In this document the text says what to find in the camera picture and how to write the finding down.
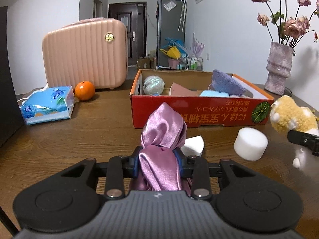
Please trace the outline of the white foam wedge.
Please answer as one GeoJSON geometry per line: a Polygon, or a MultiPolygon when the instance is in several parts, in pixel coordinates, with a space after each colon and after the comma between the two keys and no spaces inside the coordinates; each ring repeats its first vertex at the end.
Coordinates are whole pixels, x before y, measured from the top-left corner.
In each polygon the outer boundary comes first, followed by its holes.
{"type": "Polygon", "coordinates": [[[194,136],[187,138],[184,145],[181,147],[181,151],[186,157],[197,156],[201,157],[204,150],[204,140],[202,136],[194,136]]]}

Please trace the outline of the yellow white plush cat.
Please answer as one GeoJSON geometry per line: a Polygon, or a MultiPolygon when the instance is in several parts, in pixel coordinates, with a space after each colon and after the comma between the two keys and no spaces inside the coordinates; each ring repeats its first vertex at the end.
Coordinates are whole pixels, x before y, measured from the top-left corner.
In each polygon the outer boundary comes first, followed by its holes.
{"type": "Polygon", "coordinates": [[[294,130],[318,136],[315,115],[308,107],[299,107],[290,96],[281,96],[271,105],[269,118],[279,134],[287,135],[294,130]]]}

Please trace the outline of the pink satin scrunchie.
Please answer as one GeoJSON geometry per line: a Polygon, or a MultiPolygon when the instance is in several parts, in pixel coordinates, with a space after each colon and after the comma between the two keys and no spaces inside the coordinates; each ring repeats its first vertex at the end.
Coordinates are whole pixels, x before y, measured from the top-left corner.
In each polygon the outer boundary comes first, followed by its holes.
{"type": "Polygon", "coordinates": [[[182,147],[187,125],[182,116],[167,103],[150,114],[141,134],[138,153],[138,177],[131,179],[130,190],[178,191],[191,194],[191,179],[181,178],[174,149],[182,147]]]}

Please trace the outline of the white foam cylinder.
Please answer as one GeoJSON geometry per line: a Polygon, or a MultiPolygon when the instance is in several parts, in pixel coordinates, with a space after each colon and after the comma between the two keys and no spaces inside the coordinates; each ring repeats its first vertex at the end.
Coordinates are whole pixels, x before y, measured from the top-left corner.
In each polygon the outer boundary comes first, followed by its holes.
{"type": "Polygon", "coordinates": [[[268,145],[267,137],[254,128],[245,127],[238,131],[234,143],[234,150],[237,155],[248,161],[259,160],[268,145]]]}

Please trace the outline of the light blue plush toy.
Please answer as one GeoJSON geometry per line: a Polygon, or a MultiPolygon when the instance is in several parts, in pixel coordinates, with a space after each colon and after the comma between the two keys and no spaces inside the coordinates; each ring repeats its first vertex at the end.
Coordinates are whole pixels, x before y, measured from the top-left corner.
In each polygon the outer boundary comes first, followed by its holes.
{"type": "Polygon", "coordinates": [[[214,90],[205,90],[201,92],[200,97],[228,98],[229,94],[225,92],[214,91],[214,90]]]}

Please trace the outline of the pink layered sponge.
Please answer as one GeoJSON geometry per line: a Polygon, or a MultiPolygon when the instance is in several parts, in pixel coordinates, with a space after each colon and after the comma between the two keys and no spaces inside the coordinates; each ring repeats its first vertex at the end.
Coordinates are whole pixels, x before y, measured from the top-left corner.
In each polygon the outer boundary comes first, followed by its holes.
{"type": "Polygon", "coordinates": [[[200,93],[200,91],[189,90],[177,83],[173,83],[169,90],[169,95],[174,97],[198,97],[200,93]]]}

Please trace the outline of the pale green mesh ball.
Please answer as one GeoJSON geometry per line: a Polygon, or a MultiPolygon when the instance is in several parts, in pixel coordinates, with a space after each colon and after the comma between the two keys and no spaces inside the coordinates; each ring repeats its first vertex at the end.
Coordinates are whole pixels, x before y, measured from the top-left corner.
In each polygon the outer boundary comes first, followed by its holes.
{"type": "Polygon", "coordinates": [[[143,84],[143,92],[148,96],[159,96],[165,88],[164,80],[159,76],[146,77],[143,84]]]}

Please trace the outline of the purple knitted pouch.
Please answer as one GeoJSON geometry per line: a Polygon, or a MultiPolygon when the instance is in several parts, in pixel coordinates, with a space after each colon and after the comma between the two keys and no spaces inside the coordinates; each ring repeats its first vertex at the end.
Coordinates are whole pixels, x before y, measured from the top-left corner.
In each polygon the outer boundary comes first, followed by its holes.
{"type": "Polygon", "coordinates": [[[247,91],[232,76],[216,69],[213,70],[209,89],[236,96],[242,96],[247,91]]]}

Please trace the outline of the purple textured vase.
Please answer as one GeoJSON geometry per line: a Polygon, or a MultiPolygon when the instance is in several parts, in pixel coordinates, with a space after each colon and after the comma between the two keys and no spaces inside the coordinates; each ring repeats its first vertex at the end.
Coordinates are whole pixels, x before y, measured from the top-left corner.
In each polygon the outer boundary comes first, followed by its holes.
{"type": "Polygon", "coordinates": [[[291,76],[294,50],[278,42],[270,43],[266,69],[268,71],[265,89],[277,95],[284,95],[286,79],[291,76]]]}

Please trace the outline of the orange tangerine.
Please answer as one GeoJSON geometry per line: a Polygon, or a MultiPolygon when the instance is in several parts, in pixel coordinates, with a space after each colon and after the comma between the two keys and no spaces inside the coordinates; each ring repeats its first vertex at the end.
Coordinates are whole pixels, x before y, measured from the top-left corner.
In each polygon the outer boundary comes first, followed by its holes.
{"type": "Polygon", "coordinates": [[[90,81],[82,81],[76,85],[74,93],[79,101],[87,101],[95,95],[95,86],[90,81]]]}

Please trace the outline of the dried pink roses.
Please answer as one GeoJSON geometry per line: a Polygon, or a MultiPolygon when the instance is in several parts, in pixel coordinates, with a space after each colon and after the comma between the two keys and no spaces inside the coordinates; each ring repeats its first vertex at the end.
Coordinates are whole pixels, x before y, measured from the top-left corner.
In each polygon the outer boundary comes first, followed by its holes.
{"type": "Polygon", "coordinates": [[[316,9],[313,10],[309,17],[303,16],[299,13],[301,7],[308,7],[311,5],[310,0],[296,0],[298,7],[296,12],[288,15],[287,0],[279,0],[279,9],[272,10],[270,7],[270,0],[251,0],[253,3],[262,3],[267,6],[270,15],[257,14],[257,21],[260,25],[269,29],[269,24],[276,27],[278,42],[280,45],[286,45],[294,49],[301,39],[307,33],[314,34],[314,43],[318,42],[318,32],[311,29],[310,21],[314,16],[318,16],[318,2],[316,2],[316,9]]]}

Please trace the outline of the black paper shopping bag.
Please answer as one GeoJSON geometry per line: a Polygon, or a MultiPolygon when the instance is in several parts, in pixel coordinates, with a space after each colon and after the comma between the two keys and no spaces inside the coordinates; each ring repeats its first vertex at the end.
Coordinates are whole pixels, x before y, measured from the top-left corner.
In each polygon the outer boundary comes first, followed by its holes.
{"type": "Polygon", "coordinates": [[[3,146],[24,125],[9,66],[7,46],[8,7],[1,7],[0,18],[0,145],[3,146]]]}

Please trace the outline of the pink ribbed suitcase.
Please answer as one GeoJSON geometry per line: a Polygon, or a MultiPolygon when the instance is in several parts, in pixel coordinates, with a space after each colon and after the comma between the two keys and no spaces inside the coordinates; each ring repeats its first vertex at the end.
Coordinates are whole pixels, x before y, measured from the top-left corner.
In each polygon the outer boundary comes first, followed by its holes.
{"type": "Polygon", "coordinates": [[[127,78],[127,28],[113,18],[91,18],[49,32],[42,41],[48,87],[90,81],[114,89],[127,78]]]}

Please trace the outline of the yellow blue umbrella pile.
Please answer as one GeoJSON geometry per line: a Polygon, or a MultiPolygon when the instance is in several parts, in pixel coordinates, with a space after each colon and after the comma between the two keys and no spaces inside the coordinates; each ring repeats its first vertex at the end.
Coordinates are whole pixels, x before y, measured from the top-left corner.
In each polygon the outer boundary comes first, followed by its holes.
{"type": "Polygon", "coordinates": [[[184,43],[180,39],[167,38],[168,44],[160,48],[161,53],[170,59],[180,59],[181,54],[185,53],[184,43]]]}

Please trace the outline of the grey refrigerator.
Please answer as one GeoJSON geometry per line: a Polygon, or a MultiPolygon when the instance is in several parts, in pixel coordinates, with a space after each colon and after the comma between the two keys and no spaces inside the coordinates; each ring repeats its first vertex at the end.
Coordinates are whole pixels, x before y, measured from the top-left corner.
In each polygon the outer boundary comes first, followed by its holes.
{"type": "Polygon", "coordinates": [[[168,48],[168,38],[184,42],[185,32],[182,31],[182,28],[178,29],[181,19],[182,5],[182,1],[157,0],[157,66],[169,66],[168,57],[160,51],[160,49],[168,48]]]}

